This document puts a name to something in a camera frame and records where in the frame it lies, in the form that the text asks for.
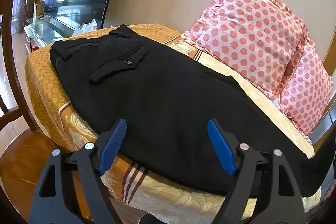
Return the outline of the right pink polka-dot pillow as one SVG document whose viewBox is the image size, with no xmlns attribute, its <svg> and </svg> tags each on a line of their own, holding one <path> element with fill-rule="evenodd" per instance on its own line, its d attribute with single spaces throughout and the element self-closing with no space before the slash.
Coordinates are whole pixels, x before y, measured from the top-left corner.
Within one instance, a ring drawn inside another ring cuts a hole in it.
<svg viewBox="0 0 336 224">
<path fill-rule="evenodd" d="M 322 117 L 333 91 L 333 80 L 314 44 L 297 46 L 281 80 L 278 104 L 306 140 Z"/>
</svg>

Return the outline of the pink polka-dot pillow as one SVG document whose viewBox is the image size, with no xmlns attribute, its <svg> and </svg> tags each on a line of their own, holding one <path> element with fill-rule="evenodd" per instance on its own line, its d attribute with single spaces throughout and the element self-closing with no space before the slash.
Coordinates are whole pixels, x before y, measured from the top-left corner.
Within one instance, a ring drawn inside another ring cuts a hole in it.
<svg viewBox="0 0 336 224">
<path fill-rule="evenodd" d="M 306 140 L 322 117 L 333 91 L 333 80 L 314 44 L 297 46 L 281 80 L 278 104 Z"/>
<path fill-rule="evenodd" d="M 305 23 L 280 0 L 212 0 L 182 39 L 278 96 Z"/>
</svg>

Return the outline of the left pink polka-dot pillow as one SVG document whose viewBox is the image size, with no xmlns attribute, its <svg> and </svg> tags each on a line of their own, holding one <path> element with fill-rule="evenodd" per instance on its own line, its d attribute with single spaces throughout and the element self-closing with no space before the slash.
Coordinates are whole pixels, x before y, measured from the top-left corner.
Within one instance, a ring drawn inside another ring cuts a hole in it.
<svg viewBox="0 0 336 224">
<path fill-rule="evenodd" d="M 182 39 L 278 96 L 305 23 L 280 0 L 212 0 Z"/>
</svg>

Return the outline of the wooden door frame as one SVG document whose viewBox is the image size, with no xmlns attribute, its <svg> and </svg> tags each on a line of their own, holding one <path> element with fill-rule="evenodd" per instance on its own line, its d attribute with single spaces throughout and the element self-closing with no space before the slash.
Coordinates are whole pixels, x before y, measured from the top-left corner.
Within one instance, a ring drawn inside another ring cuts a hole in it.
<svg viewBox="0 0 336 224">
<path fill-rule="evenodd" d="M 317 149 L 319 144 L 326 138 L 327 131 L 335 122 L 335 53 L 336 51 L 334 31 L 333 39 L 323 60 L 323 66 L 327 70 L 327 73 L 331 76 L 334 86 L 332 89 L 331 98 L 325 110 L 323 111 L 323 115 L 318 122 L 318 125 L 313 130 L 313 135 L 311 139 L 315 149 Z"/>
</svg>

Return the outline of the glass tv stand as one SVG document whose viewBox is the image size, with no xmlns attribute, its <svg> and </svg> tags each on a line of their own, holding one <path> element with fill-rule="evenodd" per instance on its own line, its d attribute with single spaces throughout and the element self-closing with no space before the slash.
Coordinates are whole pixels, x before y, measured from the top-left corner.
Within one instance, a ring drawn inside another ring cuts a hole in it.
<svg viewBox="0 0 336 224">
<path fill-rule="evenodd" d="M 79 27 L 80 24 L 65 16 L 54 18 L 49 14 L 44 14 L 38 19 L 27 19 L 24 27 L 26 49 L 28 53 L 31 53 L 55 41 L 69 38 Z"/>
</svg>

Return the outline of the dark wooden chair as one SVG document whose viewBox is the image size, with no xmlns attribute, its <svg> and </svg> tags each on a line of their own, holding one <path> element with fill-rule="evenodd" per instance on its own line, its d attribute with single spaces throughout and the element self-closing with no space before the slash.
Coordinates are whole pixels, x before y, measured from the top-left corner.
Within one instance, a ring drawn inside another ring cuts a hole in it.
<svg viewBox="0 0 336 224">
<path fill-rule="evenodd" d="M 19 83 L 11 34 L 13 1 L 1 0 L 1 30 L 6 74 L 17 106 L 9 109 L 1 103 L 1 128 L 20 117 L 29 127 L 7 146 L 1 156 L 1 222 L 27 223 L 38 178 L 57 145 L 41 132 Z"/>
</svg>

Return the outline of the small cardboard box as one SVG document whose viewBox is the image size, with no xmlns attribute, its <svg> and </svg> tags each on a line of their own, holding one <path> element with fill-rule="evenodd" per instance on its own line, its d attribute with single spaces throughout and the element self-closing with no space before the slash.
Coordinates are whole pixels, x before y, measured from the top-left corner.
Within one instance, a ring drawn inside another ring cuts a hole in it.
<svg viewBox="0 0 336 224">
<path fill-rule="evenodd" d="M 33 24 L 44 15 L 45 2 L 35 2 L 33 5 Z"/>
</svg>

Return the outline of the black pants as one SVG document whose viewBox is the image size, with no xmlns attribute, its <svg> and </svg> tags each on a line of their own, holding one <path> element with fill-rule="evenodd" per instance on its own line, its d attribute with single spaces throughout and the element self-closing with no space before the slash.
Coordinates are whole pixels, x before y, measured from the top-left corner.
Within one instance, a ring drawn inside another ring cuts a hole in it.
<svg viewBox="0 0 336 224">
<path fill-rule="evenodd" d="M 123 118 L 121 154 L 182 186 L 221 196 L 232 187 L 207 134 L 213 118 L 257 151 L 281 150 L 304 197 L 315 194 L 335 157 L 330 142 L 308 158 L 233 77 L 127 26 L 99 38 L 55 42 L 50 60 L 95 133 Z"/>
</svg>

